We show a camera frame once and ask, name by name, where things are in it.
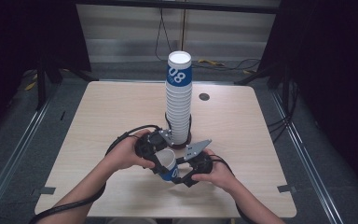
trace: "stack of cups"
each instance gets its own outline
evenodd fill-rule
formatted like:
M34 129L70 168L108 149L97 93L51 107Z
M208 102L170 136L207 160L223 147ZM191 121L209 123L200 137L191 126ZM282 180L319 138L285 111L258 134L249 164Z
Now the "stack of cups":
M181 147L190 141L190 107L192 93L191 56L175 51L168 57L166 119L172 131L172 141Z

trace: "gray floor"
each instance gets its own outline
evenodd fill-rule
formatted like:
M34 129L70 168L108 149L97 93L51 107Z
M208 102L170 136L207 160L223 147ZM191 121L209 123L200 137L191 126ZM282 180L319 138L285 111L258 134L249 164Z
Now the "gray floor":
M165 62L94 63L91 75L106 79L163 80L165 66ZM199 68L195 68L193 74L195 81L226 83L232 83L247 76L241 70L220 72ZM34 214L38 195L33 194L33 191L44 186L82 94L87 88L85 81L72 74L64 73L64 77L0 199L0 223L26 223ZM270 124L281 117L267 88L267 80L267 78L257 79L250 86L255 89L266 123ZM0 172L35 113L37 89L23 90L29 82L29 78L23 80L7 113L0 121ZM335 202L343 223L358 223L358 180L347 163L330 146L324 133L317 128L301 97L297 102L294 124ZM274 139L276 134L278 132L273 133L271 138ZM287 223L331 223L287 132L284 132L275 143L275 148L289 186L296 188L293 198L297 215L285 221ZM102 218L87 220L87 223L104 222Z

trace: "blue cup label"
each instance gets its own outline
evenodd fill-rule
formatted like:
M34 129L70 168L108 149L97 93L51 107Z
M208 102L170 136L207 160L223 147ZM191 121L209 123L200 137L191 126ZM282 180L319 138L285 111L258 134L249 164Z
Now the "blue cup label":
M168 65L167 81L175 87L184 87L193 79L191 66L186 69L176 69Z
M173 178L176 178L178 176L179 170L178 165L176 164L168 173L165 175L159 174L161 178L165 181L171 181Z

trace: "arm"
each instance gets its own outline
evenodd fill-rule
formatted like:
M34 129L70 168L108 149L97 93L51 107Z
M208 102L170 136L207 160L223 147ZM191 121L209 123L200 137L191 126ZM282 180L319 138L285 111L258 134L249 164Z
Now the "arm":
M210 149L205 152L213 157ZM193 180L208 181L229 193L241 211L255 223L283 223L272 213L228 170L222 162L213 162L213 169L209 174L197 174Z
M148 130L142 130L136 133L135 136L141 137L145 133L148 133ZM127 169L133 165L153 168L155 164L152 161L139 158L135 154L133 146L136 139L136 137L128 137L121 141L83 180L54 206L77 202L94 195L107 179L118 170ZM45 217L39 223L83 223L91 206L92 203Z

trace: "forearm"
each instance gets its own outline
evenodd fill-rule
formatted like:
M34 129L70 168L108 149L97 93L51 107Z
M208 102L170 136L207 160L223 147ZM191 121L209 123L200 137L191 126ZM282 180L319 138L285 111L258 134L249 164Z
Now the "forearm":
M55 205L60 206L87 199L94 195L107 179L116 171L114 165L102 160L98 165L74 187L67 195L60 199ZM82 223L89 212L92 203L74 209L63 211L59 214L45 217L38 223Z
M255 223L284 223L237 179L233 180L227 192L241 211Z

